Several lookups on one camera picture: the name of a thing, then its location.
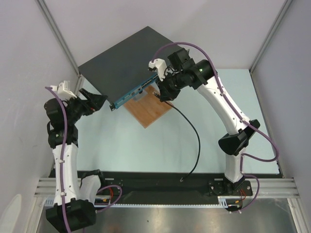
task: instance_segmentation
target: metal frame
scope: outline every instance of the metal frame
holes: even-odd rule
[[[24,233],[37,232],[46,198],[33,198],[31,214],[24,228]]]
[[[97,196],[100,198],[109,198],[109,196]],[[44,207],[53,207],[54,198],[49,197],[46,198]],[[94,204],[96,208],[102,208],[102,205]],[[135,207],[135,208],[227,208],[227,202],[225,199],[218,197],[218,204],[211,204],[211,205],[130,205],[130,204],[114,204],[114,208],[121,207]]]
[[[78,80],[77,83],[75,85],[75,89],[74,89],[74,94],[78,94],[78,91],[80,89],[80,86],[83,85],[83,80],[84,78],[81,78],[81,74],[80,71],[78,69],[78,65],[76,63],[76,61],[74,60],[74,57],[62,35],[62,33],[60,32],[55,19],[53,18],[52,14],[50,13],[47,4],[45,3],[44,0],[35,0],[36,3],[38,4],[44,18],[46,19],[51,31],[53,32],[53,34],[55,35],[56,40],[58,41],[60,47],[62,48],[62,50],[64,51],[66,57],[68,58],[71,67],[73,68],[74,72],[76,73]]]
[[[250,67],[250,73],[252,74],[257,66],[257,64],[259,63],[259,61],[261,60],[264,52],[266,51],[267,47],[269,46],[272,38],[274,37],[274,35],[276,34],[277,29],[280,27],[281,22],[283,21],[283,18],[285,17],[286,13],[288,12],[292,2],[294,0],[286,0],[281,8],[281,10],[279,11],[275,21],[273,22],[265,40],[263,41],[263,44],[261,46],[261,48],[259,49],[251,67]]]
[[[251,182],[253,188],[253,193],[257,190],[257,182],[253,179],[246,179]],[[299,198],[299,193],[295,184],[294,179],[259,179],[260,190],[257,198],[289,198],[296,199]],[[55,195],[56,180],[55,178],[41,178],[38,182],[37,189],[35,191],[35,197],[53,197]],[[236,198],[233,196],[219,196],[222,199],[232,199]],[[122,205],[124,207],[133,207],[136,205]]]
[[[307,215],[303,209],[301,199],[288,199],[288,203],[292,212],[295,226],[298,233],[311,232],[310,225],[307,220]]]

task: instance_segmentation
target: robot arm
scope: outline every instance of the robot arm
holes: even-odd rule
[[[248,141],[255,131],[242,123],[227,104],[207,60],[195,63],[185,49],[180,49],[171,54],[168,59],[171,62],[171,68],[174,70],[173,73],[164,74],[163,70],[166,70],[166,63],[162,62],[161,59],[155,59],[149,63],[151,71],[155,71],[159,67],[158,64],[161,64],[161,69],[157,69],[157,72],[158,76],[162,78],[156,82],[160,90],[160,101],[174,100],[182,88],[190,86],[211,104],[227,131],[227,134],[218,141],[219,146],[226,153],[225,177],[235,186],[239,185],[243,182],[243,175],[240,172],[241,154],[245,151]],[[257,120],[250,120],[242,113],[227,92],[225,95],[241,113],[243,119],[250,122],[255,128],[260,126]]]
[[[70,229],[75,231],[95,224],[95,196],[100,187],[106,184],[100,170],[95,170],[85,174],[81,180],[81,187],[79,186],[76,165],[78,129],[74,124],[81,116],[88,116],[100,110],[107,97],[91,94],[81,89],[80,93],[86,98],[86,100],[82,100],[68,90],[66,81],[60,83],[58,87],[52,86],[52,91],[68,99],[63,101],[68,129],[64,155],[63,159],[61,159],[65,120],[57,99],[47,101],[44,108],[50,119],[47,125],[48,142],[52,148],[55,160],[56,191],[54,207],[46,210],[46,218],[59,232],[64,232],[66,228],[63,221],[62,205],[65,205]],[[61,183],[63,184],[64,191],[61,190]]]

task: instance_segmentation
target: brown wooden plank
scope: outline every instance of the brown wooden plank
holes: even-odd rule
[[[172,107],[160,102],[152,94],[155,91],[153,86],[146,87],[145,91],[147,92],[146,96],[138,101],[129,100],[124,106],[144,128],[147,128]]]

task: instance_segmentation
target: black panel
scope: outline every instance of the black panel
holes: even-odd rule
[[[188,179],[180,182],[177,179],[128,179],[111,180],[108,184],[122,187],[122,197],[118,204],[150,204],[150,205],[206,205],[218,204],[218,196],[240,196],[244,189],[248,196],[252,190],[249,181],[244,181],[233,190],[226,181]],[[113,188],[115,200],[120,191]]]
[[[148,70],[148,64],[154,53],[169,43],[169,39],[146,27],[79,66],[79,71],[113,104],[155,74]],[[179,49],[168,47],[158,58],[168,62],[167,56]]]

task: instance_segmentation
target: purple cable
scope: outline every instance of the purple cable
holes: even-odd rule
[[[158,57],[158,54],[159,54],[162,50],[166,49],[167,47],[174,46],[174,45],[188,45],[188,46],[194,47],[194,48],[196,48],[197,50],[199,50],[199,51],[207,58],[207,60],[208,60],[209,63],[210,63],[210,66],[211,66],[211,68],[212,68],[212,70],[213,70],[213,73],[214,73],[214,76],[215,76],[215,79],[216,79],[218,88],[219,88],[221,94],[223,95],[225,101],[227,102],[227,104],[228,104],[228,105],[230,106],[230,108],[232,109],[232,111],[238,116],[238,118],[239,118],[241,121],[243,121],[244,124],[246,124],[246,125],[247,125],[248,127],[250,127],[252,130],[254,130],[254,131],[258,132],[259,134],[261,134],[262,136],[264,136],[264,137],[272,144],[272,146],[274,147],[274,149],[275,149],[275,151],[276,151],[276,156],[275,156],[275,158],[273,158],[273,159],[260,159],[260,158],[258,158],[258,157],[255,157],[255,156],[250,155],[250,154],[247,154],[247,153],[243,153],[242,156],[245,155],[245,156],[248,156],[248,157],[250,157],[250,158],[259,160],[259,161],[261,161],[261,162],[273,162],[273,161],[277,160],[278,157],[279,157],[279,150],[278,150],[276,144],[275,144],[275,143],[272,141],[272,139],[271,139],[269,136],[267,136],[265,133],[263,133],[263,132],[260,131],[259,129],[256,129],[254,126],[252,126],[251,124],[249,124],[247,121],[243,120],[243,117],[242,117],[242,116],[240,115],[240,113],[235,109],[235,107],[233,106],[233,104],[230,102],[230,100],[228,99],[228,97],[225,95],[224,90],[223,90],[223,87],[222,87],[222,85],[221,85],[221,83],[220,83],[220,80],[219,80],[217,71],[216,71],[216,69],[215,69],[215,66],[214,66],[214,64],[212,63],[210,57],[207,55],[207,53],[206,53],[203,49],[201,49],[200,47],[198,47],[198,46],[196,46],[196,45],[194,45],[194,44],[188,43],[188,42],[174,42],[174,43],[169,43],[169,44],[167,44],[167,45],[162,46],[161,48],[158,49],[158,51],[155,52],[155,54],[154,54],[154,56],[153,56],[153,58],[152,58],[152,62],[155,60],[155,58]]]
[[[101,213],[101,212],[105,211],[106,209],[110,208],[112,205],[114,205],[115,203],[117,203],[117,201],[121,198],[121,196],[122,196],[122,188],[121,188],[120,186],[118,186],[118,185],[115,185],[115,184],[112,184],[112,185],[108,185],[108,186],[106,186],[106,187],[103,187],[103,188],[99,189],[99,190],[97,191],[97,193],[100,193],[100,192],[102,192],[103,190],[108,189],[108,188],[112,188],[112,187],[119,188],[120,194],[119,194],[118,198],[117,198],[113,203],[111,203],[110,205],[106,206],[105,208],[103,208],[103,209],[101,209],[101,210],[98,210],[97,213]],[[86,228],[83,228],[82,233],[86,233]]]
[[[62,103],[62,100],[52,91],[51,87],[45,87],[45,89],[47,89],[48,91],[51,92],[52,95],[54,95],[55,99],[57,100],[57,102],[59,103],[62,112],[63,112],[63,117],[64,117],[64,136],[63,136],[63,144],[62,144],[62,149],[60,152],[60,159],[63,160],[64,158],[64,151],[65,151],[65,146],[66,146],[66,139],[67,139],[67,132],[68,132],[68,122],[67,122],[67,114],[66,114],[66,110],[65,107]],[[63,163],[60,163],[59,166],[59,173],[60,173],[60,191],[61,192],[65,192],[65,188],[64,188],[64,173],[63,173]],[[69,227],[69,223],[68,223],[68,219],[67,219],[67,214],[66,214],[66,204],[65,204],[65,196],[62,196],[62,212],[63,212],[63,218],[64,218],[64,223],[66,226],[66,230],[68,233],[71,233],[70,227]]]
[[[198,46],[196,46],[196,45],[194,45],[194,44],[188,43],[188,42],[174,42],[174,43],[169,43],[169,44],[167,44],[167,45],[162,46],[161,48],[159,48],[159,49],[155,52],[155,54],[154,54],[154,56],[153,56],[153,58],[152,58],[152,62],[158,57],[159,53],[160,53],[162,50],[164,50],[164,49],[167,48],[167,47],[174,46],[174,45],[188,45],[188,46],[194,47],[194,48],[196,48],[197,50],[199,50],[199,51],[207,58],[207,60],[208,60],[209,63],[210,63],[210,66],[211,66],[211,68],[212,68],[212,70],[213,70],[213,73],[214,73],[214,76],[215,76],[215,79],[216,79],[218,88],[219,88],[219,90],[220,90],[222,96],[224,97],[226,103],[229,105],[229,107],[232,109],[232,111],[238,116],[238,118],[240,119],[241,122],[243,122],[245,125],[247,125],[248,127],[250,127],[250,128],[251,128],[252,130],[254,130],[255,132],[258,132],[258,133],[259,133],[260,135],[262,135],[264,138],[266,138],[266,139],[271,143],[271,145],[274,147],[274,149],[275,149],[276,155],[275,155],[275,157],[274,157],[273,159],[260,159],[260,158],[258,158],[258,157],[255,157],[255,156],[250,155],[250,154],[247,154],[247,153],[241,154],[240,172],[241,172],[241,173],[243,174],[243,176],[245,176],[245,177],[249,177],[249,178],[254,178],[254,179],[256,179],[257,184],[258,184],[258,188],[257,188],[257,191],[256,191],[256,194],[255,194],[254,198],[251,200],[251,202],[250,202],[247,206],[245,206],[245,207],[243,208],[243,209],[245,209],[245,208],[247,208],[248,206],[250,206],[250,205],[255,201],[255,199],[257,198],[257,196],[258,196],[258,194],[259,194],[259,179],[258,179],[256,176],[252,175],[252,174],[244,174],[244,173],[242,172],[242,169],[243,169],[243,156],[247,156],[247,157],[250,157],[250,158],[252,158],[252,159],[256,159],[256,160],[258,160],[258,161],[261,161],[261,162],[273,162],[273,161],[277,160],[278,157],[279,157],[279,149],[278,149],[278,147],[276,146],[276,144],[272,141],[272,139],[271,139],[268,135],[266,135],[265,133],[263,133],[263,132],[260,131],[259,129],[255,128],[254,126],[252,126],[252,125],[251,125],[250,123],[248,123],[247,121],[245,121],[245,120],[243,119],[243,117],[240,115],[240,113],[236,110],[236,108],[235,108],[235,107],[233,106],[233,104],[230,102],[230,100],[228,99],[228,97],[225,95],[224,90],[223,90],[223,87],[222,87],[222,85],[221,85],[221,83],[220,83],[220,80],[219,80],[217,71],[216,71],[216,69],[215,69],[215,66],[214,66],[214,64],[212,63],[210,57],[207,55],[207,53],[206,53],[203,49],[201,49],[200,47],[198,47]]]

